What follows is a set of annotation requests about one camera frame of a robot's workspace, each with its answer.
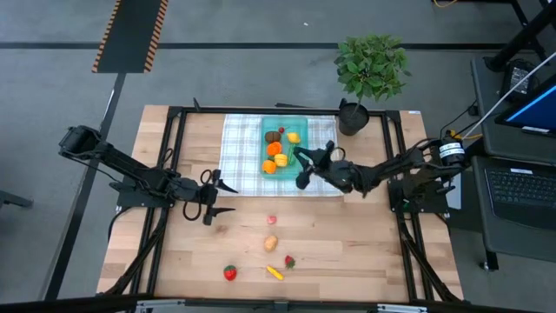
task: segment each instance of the potted plant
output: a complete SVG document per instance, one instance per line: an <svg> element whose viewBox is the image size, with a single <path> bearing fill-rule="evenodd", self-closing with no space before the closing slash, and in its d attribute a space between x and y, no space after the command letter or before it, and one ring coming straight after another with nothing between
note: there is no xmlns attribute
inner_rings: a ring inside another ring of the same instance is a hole
<svg viewBox="0 0 556 313"><path fill-rule="evenodd" d="M370 35L351 38L338 43L340 56L334 63L338 66L338 82L344 84L344 91L354 93L357 103L340 105L340 132L352 136L365 127L368 113L361 106L363 97L374 98L378 102L383 95L386 99L401 93L405 84L399 79L400 73L411 76L406 70L407 57L400 45L400 39L390 36Z"/></svg>

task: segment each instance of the white cable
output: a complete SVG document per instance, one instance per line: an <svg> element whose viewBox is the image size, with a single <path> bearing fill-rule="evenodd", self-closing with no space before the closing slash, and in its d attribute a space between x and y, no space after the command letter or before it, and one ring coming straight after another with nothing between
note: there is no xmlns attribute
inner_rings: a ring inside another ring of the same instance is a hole
<svg viewBox="0 0 556 313"><path fill-rule="evenodd" d="M519 83L516 83L515 86L513 86L513 88L510 89L510 91L508 91L500 100L498 100L498 102L493 106L492 109L490 109L464 136L463 138L461 138L461 140L464 140L465 138L467 138L467 136L469 136L469 134L471 134L477 127L479 127L479 125L481 125L481 123L483 123L487 117L493 113L494 109L496 109L496 107L498 107L502 101L504 101L504 99L506 99L506 97L512 93L512 91L514 91L516 88L518 88L519 85L521 85L521 83L525 82L527 80L527 78L529 78L532 74L534 74L534 72L536 72L538 69L540 69L543 65L545 65L546 63L548 63L548 61L550 61L550 59L552 59L554 56L556 56L556 52L554 52L551 56L549 56L545 61L543 61L541 64L539 64L536 68L534 68L534 70L532 70L529 74L527 74L527 76L523 77L523 79L520 80Z"/></svg>

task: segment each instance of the black and orange tape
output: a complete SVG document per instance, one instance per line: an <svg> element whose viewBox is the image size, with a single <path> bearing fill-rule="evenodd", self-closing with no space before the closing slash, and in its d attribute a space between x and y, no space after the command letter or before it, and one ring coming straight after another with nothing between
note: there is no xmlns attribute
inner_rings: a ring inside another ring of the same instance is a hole
<svg viewBox="0 0 556 313"><path fill-rule="evenodd" d="M168 0L116 0L93 72L150 72L168 4Z"/></svg>

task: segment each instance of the teal tray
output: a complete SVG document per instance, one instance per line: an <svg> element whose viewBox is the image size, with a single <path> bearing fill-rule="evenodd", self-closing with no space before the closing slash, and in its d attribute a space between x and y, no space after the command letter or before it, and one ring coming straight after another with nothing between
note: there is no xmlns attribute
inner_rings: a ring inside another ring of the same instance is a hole
<svg viewBox="0 0 556 313"><path fill-rule="evenodd" d="M259 171L262 177L267 179L278 179L278 180L295 180L299 172L301 172L301 165L299 161L292 154L294 163L286 167L277 167L274 174L268 174L262 170L262 163L268 159L267 147L268 143L264 140L264 134L267 131L278 131L280 127L286 130L281 135L281 153L288 155L289 143L287 134L289 132L296 132L301 138L301 142L297 144L298 147L307 148L308 147L308 122L305 117L295 117L295 116L281 116L281 117L263 117L261 121L261 161L259 163Z"/></svg>

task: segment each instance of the laptop keyboard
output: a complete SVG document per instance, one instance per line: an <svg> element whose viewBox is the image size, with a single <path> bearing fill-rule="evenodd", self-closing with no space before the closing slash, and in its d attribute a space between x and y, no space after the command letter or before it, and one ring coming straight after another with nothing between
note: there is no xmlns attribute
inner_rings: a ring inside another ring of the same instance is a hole
<svg viewBox="0 0 556 313"><path fill-rule="evenodd" d="M486 169L493 202L556 209L556 176Z"/></svg>

